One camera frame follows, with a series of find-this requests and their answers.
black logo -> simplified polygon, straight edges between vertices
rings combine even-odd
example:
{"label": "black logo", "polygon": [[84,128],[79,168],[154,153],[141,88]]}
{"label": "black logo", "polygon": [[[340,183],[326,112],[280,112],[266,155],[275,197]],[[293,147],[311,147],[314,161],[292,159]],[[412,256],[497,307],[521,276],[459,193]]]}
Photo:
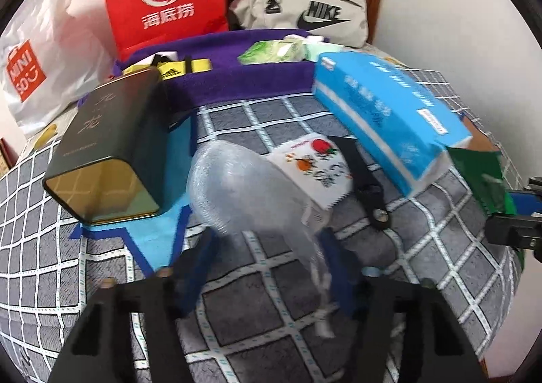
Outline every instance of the black logo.
{"label": "black logo", "polygon": [[281,11],[283,10],[280,8],[280,5],[278,4],[278,0],[267,1],[266,10],[265,10],[266,14],[273,15],[273,14],[280,13]]}
{"label": "black logo", "polygon": [[[350,19],[339,19],[341,10],[342,9],[337,6],[332,6],[323,2],[311,1],[308,5],[308,9],[299,16],[299,19],[297,20],[297,27],[301,30],[309,31],[350,21]],[[323,20],[307,21],[306,18]]]}

clear plastic object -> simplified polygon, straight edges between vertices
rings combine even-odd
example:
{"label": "clear plastic object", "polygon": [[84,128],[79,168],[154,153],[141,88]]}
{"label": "clear plastic object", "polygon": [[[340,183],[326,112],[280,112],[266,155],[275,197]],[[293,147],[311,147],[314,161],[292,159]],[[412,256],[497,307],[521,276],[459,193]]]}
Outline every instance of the clear plastic object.
{"label": "clear plastic object", "polygon": [[320,275],[327,271],[314,235],[331,212],[261,155],[211,141],[192,160],[188,194],[193,212],[219,234],[280,234],[306,269],[316,267]]}

checkered tablecloth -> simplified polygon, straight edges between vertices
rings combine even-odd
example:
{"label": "checkered tablecloth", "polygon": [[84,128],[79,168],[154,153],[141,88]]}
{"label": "checkered tablecloth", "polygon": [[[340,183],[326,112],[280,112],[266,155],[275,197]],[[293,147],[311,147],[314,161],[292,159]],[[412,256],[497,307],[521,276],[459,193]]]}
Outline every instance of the checkered tablecloth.
{"label": "checkered tablecloth", "polygon": [[[455,112],[482,129],[443,77],[404,70]],[[228,140],[265,154],[308,132],[348,135],[310,93],[201,106],[199,143]],[[24,159],[0,180],[0,340],[29,381],[47,381],[50,369],[89,296],[105,277],[142,278],[120,238],[69,240],[75,220],[41,187],[59,142]],[[399,280],[430,277],[481,355],[506,317],[519,279],[519,262],[506,247],[483,238],[484,217],[454,171],[416,199],[400,196],[379,165],[365,155],[382,183],[393,227],[368,227],[360,205],[347,197],[331,226],[364,265]],[[505,154],[508,184],[521,180]],[[186,230],[185,249],[203,227]],[[330,305],[335,338],[316,336],[319,297],[309,273],[279,236],[228,237],[212,267],[196,310],[178,321],[186,358],[197,383],[337,380],[355,323]],[[386,381],[397,381],[403,325],[397,320]],[[132,344],[140,381],[148,381],[141,315],[132,315]]]}

beige bag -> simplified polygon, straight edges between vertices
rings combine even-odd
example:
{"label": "beige bag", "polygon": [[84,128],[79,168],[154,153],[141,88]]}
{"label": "beige bag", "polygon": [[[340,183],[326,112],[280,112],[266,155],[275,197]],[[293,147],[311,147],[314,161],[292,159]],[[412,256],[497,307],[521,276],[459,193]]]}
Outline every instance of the beige bag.
{"label": "beige bag", "polygon": [[356,48],[367,40],[365,0],[233,0],[230,10],[243,28],[299,28]]}

blue tissue box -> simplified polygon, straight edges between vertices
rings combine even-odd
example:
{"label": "blue tissue box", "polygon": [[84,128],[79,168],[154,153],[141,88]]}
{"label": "blue tissue box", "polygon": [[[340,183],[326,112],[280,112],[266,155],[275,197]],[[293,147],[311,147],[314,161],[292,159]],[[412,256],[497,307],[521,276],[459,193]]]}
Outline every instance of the blue tissue box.
{"label": "blue tissue box", "polygon": [[445,146],[463,148],[471,140],[457,115],[428,89],[373,55],[320,55],[313,93],[405,196],[449,169]]}

